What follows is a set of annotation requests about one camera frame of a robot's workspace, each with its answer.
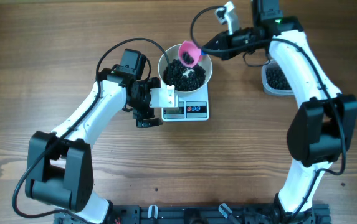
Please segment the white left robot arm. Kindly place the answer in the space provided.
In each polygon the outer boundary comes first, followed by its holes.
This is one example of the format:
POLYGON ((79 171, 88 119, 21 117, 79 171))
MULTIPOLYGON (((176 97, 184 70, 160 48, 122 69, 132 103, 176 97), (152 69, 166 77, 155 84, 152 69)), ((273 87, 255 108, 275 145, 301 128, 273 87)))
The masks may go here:
POLYGON ((151 91, 160 80, 142 79, 149 64, 141 52, 125 49, 119 64, 99 71, 92 92, 67 120, 50 133, 34 133, 22 180, 26 197, 55 206, 51 214, 77 221, 119 222, 113 203, 93 190, 91 150, 120 110, 132 112, 138 128, 161 125, 150 106, 151 91))

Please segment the pink scoop with blue handle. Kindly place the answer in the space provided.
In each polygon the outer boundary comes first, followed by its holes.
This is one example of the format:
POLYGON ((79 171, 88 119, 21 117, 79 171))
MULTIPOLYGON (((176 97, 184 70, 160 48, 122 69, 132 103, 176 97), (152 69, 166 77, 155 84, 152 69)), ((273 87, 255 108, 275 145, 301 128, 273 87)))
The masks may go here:
POLYGON ((202 65, 206 55, 194 42, 185 40, 179 46, 178 56, 184 66, 193 68, 196 65, 202 65))

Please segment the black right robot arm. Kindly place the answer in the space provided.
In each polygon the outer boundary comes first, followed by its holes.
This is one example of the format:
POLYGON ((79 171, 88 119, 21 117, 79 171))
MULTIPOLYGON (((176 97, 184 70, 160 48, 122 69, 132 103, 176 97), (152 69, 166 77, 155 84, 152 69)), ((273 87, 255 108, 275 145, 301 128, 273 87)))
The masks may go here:
POLYGON ((283 71, 297 102, 297 113, 287 132, 292 163, 276 194, 271 220, 307 220, 312 198, 324 174, 336 161, 346 162, 357 119, 357 99, 344 95, 325 75, 313 55, 303 26, 295 16, 284 16, 278 1, 252 1, 252 27, 242 28, 231 2, 214 6, 218 21, 228 29, 201 50, 229 60, 264 49, 283 71))

